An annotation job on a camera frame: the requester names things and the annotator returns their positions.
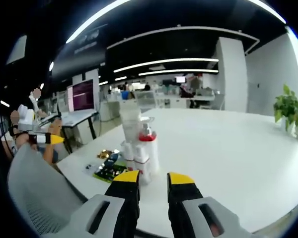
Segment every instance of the white table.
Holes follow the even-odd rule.
[[[72,153],[73,150],[71,148],[70,143],[68,143],[68,138],[65,133],[65,128],[74,128],[78,124],[82,123],[85,120],[88,120],[89,130],[93,139],[96,139],[96,133],[94,130],[93,122],[91,117],[96,114],[97,111],[95,109],[86,109],[86,110],[79,110],[70,113],[62,113],[62,132],[65,138],[66,148],[68,152]],[[41,120],[41,124],[45,125],[49,121],[52,121],[58,114],[52,114],[48,117]]]
[[[181,98],[178,95],[158,95],[158,99],[181,99],[181,100],[196,100],[196,101],[214,101],[215,95],[212,96],[194,96],[193,98]]]
[[[212,196],[240,218],[249,232],[260,230],[298,205],[298,141],[282,132],[273,117],[227,111],[154,109],[161,173],[141,187],[137,228],[173,237],[168,219],[167,172],[194,179],[204,197]],[[64,176],[88,199],[109,184],[83,172],[103,160],[102,149],[120,149],[116,127],[58,163]]]

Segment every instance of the gold object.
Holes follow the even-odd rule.
[[[113,152],[110,151],[110,150],[102,150],[98,155],[97,157],[100,158],[100,159],[107,159],[109,158],[109,156],[111,156]]]

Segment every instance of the ceiling light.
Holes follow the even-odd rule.
[[[49,71],[50,71],[50,72],[52,71],[53,66],[54,66],[54,62],[52,61],[52,63],[50,64],[50,67],[49,67]]]
[[[102,15],[106,14],[107,12],[111,11],[112,9],[120,6],[121,4],[124,4],[125,2],[128,2],[130,0],[116,0],[113,3],[107,5],[102,10],[95,13],[93,16],[91,16],[86,22],[83,23],[66,41],[66,44],[74,40],[87,26],[89,26],[91,23],[93,23],[95,20],[100,18]]]
[[[105,82],[99,83],[99,86],[100,86],[100,85],[107,84],[107,83],[108,83],[108,81],[105,81]]]
[[[126,79],[126,78],[127,78],[126,76],[120,77],[120,78],[115,78],[115,81],[123,80],[123,79]]]
[[[2,100],[0,101],[0,103],[1,103],[2,105],[5,105],[5,106],[8,107],[8,108],[10,107],[10,105],[9,105],[8,103],[6,103],[6,102],[4,102],[4,101],[2,101]]]
[[[266,11],[268,11],[269,13],[271,13],[275,17],[277,17],[282,23],[286,24],[285,19],[283,19],[275,10],[273,10],[270,6],[266,5],[262,1],[260,1],[260,0],[248,0],[248,1],[260,6],[263,9],[265,9]]]
[[[139,63],[139,64],[135,64],[132,66],[120,68],[120,69],[114,70],[114,73],[117,73],[117,72],[120,72],[123,70],[127,70],[130,68],[136,68],[136,67],[141,67],[141,66],[155,64],[155,63],[167,63],[167,62],[178,62],[178,61],[214,61],[214,62],[219,62],[218,59],[206,59],[206,58],[163,59],[163,60],[156,60],[156,61],[151,61],[151,62],[147,62],[147,63]]]
[[[170,70],[161,70],[155,72],[140,73],[139,76],[156,74],[156,73],[172,73],[172,72],[208,72],[208,73],[218,73],[218,70],[213,69],[170,69]]]

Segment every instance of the desk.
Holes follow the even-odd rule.
[[[181,98],[179,95],[157,95],[159,100],[170,100],[170,108],[187,108],[187,101],[214,101],[215,95],[212,96],[194,96],[193,98]],[[211,106],[203,106],[205,109],[211,109]]]
[[[214,101],[215,95],[212,96],[194,96],[193,98],[181,98],[178,95],[159,95],[158,99],[181,99],[181,100],[196,100],[196,101]]]
[[[298,205],[298,141],[273,117],[228,111],[153,109],[161,172],[141,187],[137,228],[173,237],[168,219],[167,172],[190,176],[203,196],[212,196],[237,214],[249,232],[260,230]],[[85,174],[102,149],[120,149],[121,126],[58,163],[86,198],[104,194],[109,184]]]
[[[93,122],[91,120],[91,117],[96,113],[97,113],[97,111],[94,109],[74,111],[71,113],[62,113],[62,133],[65,138],[64,143],[65,143],[66,149],[70,153],[72,153],[73,150],[69,143],[68,137],[65,133],[65,128],[74,128],[75,126],[82,123],[83,121],[88,120],[88,125],[89,125],[91,136],[93,139],[96,139],[96,133],[94,130]],[[42,119],[40,122],[40,124],[41,124],[40,126],[43,127],[45,124],[53,121],[53,119],[56,118],[57,115],[58,114],[52,114],[52,115],[49,115],[48,117]]]

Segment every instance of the monitor screen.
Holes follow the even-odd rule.
[[[75,111],[94,108],[93,80],[73,86],[73,106]]]
[[[177,76],[175,77],[175,81],[177,83],[185,83],[185,76]]]

